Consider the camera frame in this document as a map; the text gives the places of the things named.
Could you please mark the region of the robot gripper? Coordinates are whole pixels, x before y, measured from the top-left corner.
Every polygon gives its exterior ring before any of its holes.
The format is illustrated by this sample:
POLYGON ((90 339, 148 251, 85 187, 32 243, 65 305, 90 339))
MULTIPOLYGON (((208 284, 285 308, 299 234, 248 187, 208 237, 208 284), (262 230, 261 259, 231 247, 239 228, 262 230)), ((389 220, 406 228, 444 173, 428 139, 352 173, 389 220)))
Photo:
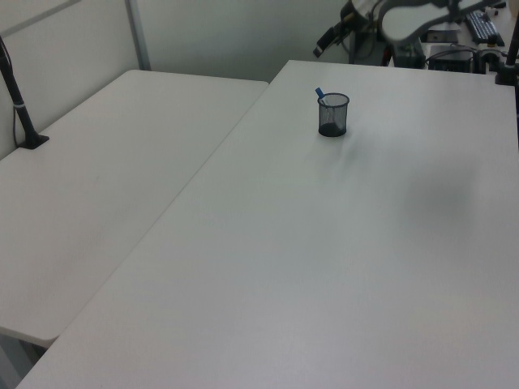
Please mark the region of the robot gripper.
POLYGON ((376 0, 348 0, 340 10, 341 21, 330 27, 317 40, 314 55, 320 57, 331 45, 342 45, 350 34, 350 24, 368 24, 380 4, 376 0))

